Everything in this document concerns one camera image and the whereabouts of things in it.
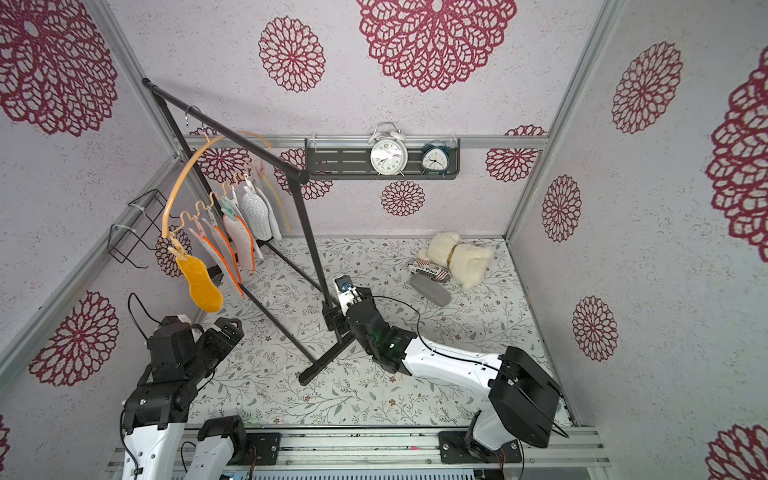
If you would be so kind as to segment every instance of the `white plush toy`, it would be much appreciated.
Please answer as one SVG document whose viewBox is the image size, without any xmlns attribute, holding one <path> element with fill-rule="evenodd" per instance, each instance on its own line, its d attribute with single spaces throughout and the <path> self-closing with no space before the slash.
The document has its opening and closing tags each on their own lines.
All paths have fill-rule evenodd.
<svg viewBox="0 0 768 480">
<path fill-rule="evenodd" d="M 437 263 L 451 270 L 454 280 L 464 290 L 471 290 L 482 282 L 485 269 L 493 260 L 493 252 L 469 243 L 455 232 L 438 233 L 429 242 L 429 248 L 419 250 L 419 258 Z"/>
</svg>

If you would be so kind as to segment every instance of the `clock face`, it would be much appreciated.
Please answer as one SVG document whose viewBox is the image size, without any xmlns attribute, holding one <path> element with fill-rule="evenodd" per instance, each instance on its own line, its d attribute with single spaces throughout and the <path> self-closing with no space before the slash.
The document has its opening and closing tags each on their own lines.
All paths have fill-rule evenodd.
<svg viewBox="0 0 768 480">
<path fill-rule="evenodd" d="M 397 175 L 408 162 L 408 151 L 401 142 L 385 138 L 373 145 L 371 165 L 381 175 Z"/>
<path fill-rule="evenodd" d="M 422 157 L 422 168 L 433 172 L 448 170 L 448 155 L 441 148 L 433 148 Z"/>
</svg>

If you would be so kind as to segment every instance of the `wall shelf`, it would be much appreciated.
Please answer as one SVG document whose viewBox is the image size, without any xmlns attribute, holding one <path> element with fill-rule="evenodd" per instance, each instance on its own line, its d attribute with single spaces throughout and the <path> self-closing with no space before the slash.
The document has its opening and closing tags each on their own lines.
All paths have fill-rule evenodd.
<svg viewBox="0 0 768 480">
<path fill-rule="evenodd" d="M 421 170 L 422 149 L 408 145 L 408 163 L 400 175 L 381 175 L 373 170 L 367 148 L 314 148 L 310 139 L 304 143 L 306 169 L 312 180 L 453 180 L 461 164 L 461 140 L 455 140 L 455 147 L 449 148 L 450 168 L 445 174 L 423 174 Z"/>
</svg>

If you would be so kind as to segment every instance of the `floral floor mat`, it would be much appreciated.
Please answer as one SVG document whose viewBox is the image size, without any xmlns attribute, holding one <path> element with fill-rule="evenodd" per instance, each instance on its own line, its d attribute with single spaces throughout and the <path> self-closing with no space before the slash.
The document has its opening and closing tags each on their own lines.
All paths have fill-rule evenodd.
<svg viewBox="0 0 768 480">
<path fill-rule="evenodd" d="M 438 307 L 408 284 L 408 262 L 429 239 L 318 239 L 326 278 L 343 274 L 374 295 L 391 296 L 422 313 L 421 334 L 436 342 L 480 352 L 503 353 L 507 345 L 528 352 L 551 373 L 541 339 L 503 240 L 470 240 L 494 251 L 483 284 L 466 293 L 451 282 L 451 303 Z M 286 257 L 314 276 L 304 239 L 273 241 Z M 271 250 L 243 283 L 316 357 L 335 342 L 326 330 L 320 293 Z M 415 331 L 415 315 L 391 300 L 376 301 L 384 319 Z M 256 308 L 239 294 L 225 294 L 221 312 L 208 315 L 243 320 L 245 337 L 197 395 L 190 424 L 239 414 L 250 425 L 468 425 L 487 398 L 437 379 L 385 372 L 352 343 L 309 385 L 298 375 L 309 361 Z M 569 425 L 562 402 L 555 420 Z"/>
</svg>

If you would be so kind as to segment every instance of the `yellow sock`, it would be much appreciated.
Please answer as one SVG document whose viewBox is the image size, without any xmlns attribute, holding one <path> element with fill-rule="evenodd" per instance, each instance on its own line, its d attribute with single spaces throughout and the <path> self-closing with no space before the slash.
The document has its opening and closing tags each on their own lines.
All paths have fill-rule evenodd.
<svg viewBox="0 0 768 480">
<path fill-rule="evenodd" d="M 176 256 L 176 264 L 190 284 L 190 296 L 197 306 L 208 313 L 216 313 L 224 305 L 224 297 L 210 281 L 205 263 L 197 257 Z"/>
</svg>

